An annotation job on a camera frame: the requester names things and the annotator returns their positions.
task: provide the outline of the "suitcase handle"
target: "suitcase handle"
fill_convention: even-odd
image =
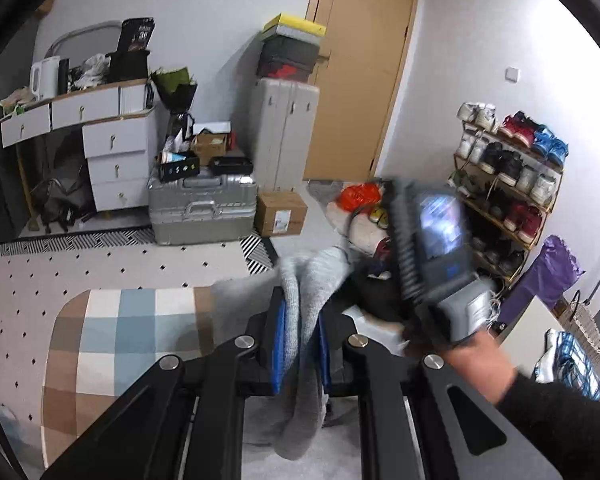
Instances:
[[[190,189],[192,187],[211,187],[211,186],[222,186],[222,177],[220,176],[216,176],[216,177],[199,177],[199,176],[195,176],[195,177],[190,177],[190,178],[183,178],[180,181],[178,181],[178,184],[180,186],[181,189]]]
[[[187,204],[187,208],[184,210],[184,216],[192,216],[193,213],[211,211],[213,216],[218,214],[218,208],[216,207],[216,202],[213,200],[200,200],[198,202],[189,202]]]

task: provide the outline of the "white sneaker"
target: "white sneaker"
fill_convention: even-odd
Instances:
[[[474,146],[474,142],[475,136],[472,136],[471,134],[464,134],[456,153],[462,158],[468,158],[469,153],[471,153],[471,148]]]
[[[529,196],[540,205],[546,206],[554,197],[555,179],[552,176],[544,173],[538,175],[534,188],[529,193]]]
[[[463,103],[456,115],[461,121],[473,123],[478,115],[479,103]]]
[[[490,132],[493,131],[494,123],[497,124],[496,107],[494,105],[486,105],[484,108],[480,108],[475,118],[475,125]]]
[[[482,154],[484,150],[489,145],[489,141],[487,139],[478,139],[475,141],[474,148],[471,150],[471,155],[469,156],[469,162],[472,164],[478,164],[482,158]]]
[[[533,189],[533,186],[536,183],[537,177],[538,172],[534,170],[534,168],[529,165],[524,166],[520,173],[518,183],[516,184],[516,189],[524,194],[529,194],[529,191]]]

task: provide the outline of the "device screen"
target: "device screen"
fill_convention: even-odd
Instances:
[[[428,259],[444,256],[462,245],[460,205],[450,195],[425,195],[420,199],[422,240]]]

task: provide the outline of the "patterned rug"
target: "patterned rug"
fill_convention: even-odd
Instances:
[[[207,286],[272,267],[257,234],[158,246],[151,228],[0,244],[0,421],[29,478],[43,470],[40,405],[54,321],[85,290]]]

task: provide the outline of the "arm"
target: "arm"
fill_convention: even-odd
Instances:
[[[462,377],[554,464],[565,479],[600,479],[600,402],[561,383],[517,373],[497,343],[478,332],[444,354]]]

